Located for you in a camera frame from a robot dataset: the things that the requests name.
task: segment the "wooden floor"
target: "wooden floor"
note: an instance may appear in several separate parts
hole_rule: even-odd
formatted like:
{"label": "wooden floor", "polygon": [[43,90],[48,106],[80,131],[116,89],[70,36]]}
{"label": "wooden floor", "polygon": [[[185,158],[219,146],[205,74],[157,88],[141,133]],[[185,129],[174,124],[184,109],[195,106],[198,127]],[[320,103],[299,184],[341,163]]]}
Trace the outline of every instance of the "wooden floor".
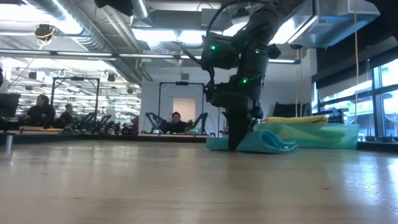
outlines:
{"label": "wooden floor", "polygon": [[390,154],[114,141],[14,149],[0,152],[1,224],[398,223]]}

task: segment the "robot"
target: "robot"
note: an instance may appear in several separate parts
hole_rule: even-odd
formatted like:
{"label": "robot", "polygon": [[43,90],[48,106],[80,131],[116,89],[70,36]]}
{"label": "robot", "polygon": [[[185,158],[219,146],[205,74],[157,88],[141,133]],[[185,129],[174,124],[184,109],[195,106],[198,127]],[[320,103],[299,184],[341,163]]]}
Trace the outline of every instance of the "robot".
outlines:
{"label": "robot", "polygon": [[[108,4],[116,10],[132,15],[130,1],[96,0],[101,2],[98,7]],[[270,0],[270,1],[231,1],[216,12],[209,23],[206,36],[203,36],[203,52],[201,59],[195,58],[186,48],[183,52],[193,61],[200,64],[203,70],[210,74],[210,81],[203,92],[207,102],[213,106],[226,109],[226,119],[229,123],[229,150],[233,151],[248,132],[252,131],[256,121],[263,117],[260,106],[261,90],[269,58],[280,55],[279,49],[269,42],[275,36],[279,27],[292,17],[306,0]],[[373,1],[382,15],[387,15],[388,1]],[[210,32],[217,16],[228,6],[242,2],[262,4],[249,19],[249,22],[233,37],[222,36]],[[238,68],[228,83],[216,84],[214,68]]]}

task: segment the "blue foam mat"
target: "blue foam mat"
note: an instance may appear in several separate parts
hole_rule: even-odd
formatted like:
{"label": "blue foam mat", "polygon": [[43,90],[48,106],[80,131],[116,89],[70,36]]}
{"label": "blue foam mat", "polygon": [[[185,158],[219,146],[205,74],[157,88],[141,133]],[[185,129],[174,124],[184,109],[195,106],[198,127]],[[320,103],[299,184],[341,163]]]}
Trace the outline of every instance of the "blue foam mat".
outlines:
{"label": "blue foam mat", "polygon": [[[212,151],[227,151],[227,138],[208,138],[206,140],[206,147]],[[236,148],[238,152],[261,152],[281,154],[292,152],[299,146],[295,141],[283,142],[278,136],[270,131],[255,131],[248,133],[239,146]]]}

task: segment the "dark hair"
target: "dark hair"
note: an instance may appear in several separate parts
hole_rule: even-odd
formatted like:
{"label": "dark hair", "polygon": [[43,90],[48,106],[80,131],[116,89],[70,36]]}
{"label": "dark hair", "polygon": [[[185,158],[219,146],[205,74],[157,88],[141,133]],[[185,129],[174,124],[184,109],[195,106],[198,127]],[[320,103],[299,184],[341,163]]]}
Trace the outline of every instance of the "dark hair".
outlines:
{"label": "dark hair", "polygon": [[42,100],[44,100],[45,105],[48,105],[50,103],[50,100],[46,95],[41,94],[38,96],[38,98],[41,98]]}
{"label": "dark hair", "polygon": [[174,115],[178,115],[178,116],[181,118],[181,115],[180,115],[179,112],[174,112],[174,113],[172,114],[172,117],[174,117]]}

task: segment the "white wall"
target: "white wall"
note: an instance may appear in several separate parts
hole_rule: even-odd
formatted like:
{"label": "white wall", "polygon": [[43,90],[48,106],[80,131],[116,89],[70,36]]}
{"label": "white wall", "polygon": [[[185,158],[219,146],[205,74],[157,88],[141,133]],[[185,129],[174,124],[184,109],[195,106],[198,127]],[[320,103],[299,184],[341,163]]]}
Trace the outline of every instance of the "white wall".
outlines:
{"label": "white wall", "polygon": [[[148,120],[145,122],[144,118],[146,112],[158,112],[158,99],[159,99],[159,82],[176,82],[179,81],[180,68],[160,69],[156,70],[151,68],[150,74],[157,82],[143,83],[142,84],[142,99],[141,99],[141,115],[139,119],[139,130],[150,131],[150,123]],[[194,82],[208,81],[208,74],[200,68],[184,68],[184,72],[189,72]],[[302,80],[300,88],[300,72],[302,71]],[[299,88],[302,91],[302,100],[304,103],[310,103],[312,100],[312,83],[311,76],[316,74],[316,51],[310,49],[307,51],[307,56],[303,59],[301,65],[283,65],[283,64],[270,64],[267,69],[264,89],[261,92],[261,107],[264,111],[264,117],[272,116],[276,102],[279,103],[295,103],[297,91]],[[227,82],[229,75],[236,73],[235,70],[216,70],[216,81]],[[161,94],[161,110],[160,116],[164,119],[170,119],[173,109],[174,97],[187,97],[194,98],[197,101],[196,114],[201,113],[201,96],[202,93],[199,86],[175,86],[169,85],[166,90]],[[211,132],[218,129],[218,109],[205,102],[204,112],[209,113],[213,118],[208,118],[206,125]],[[222,128],[222,119],[220,119],[220,127]]]}

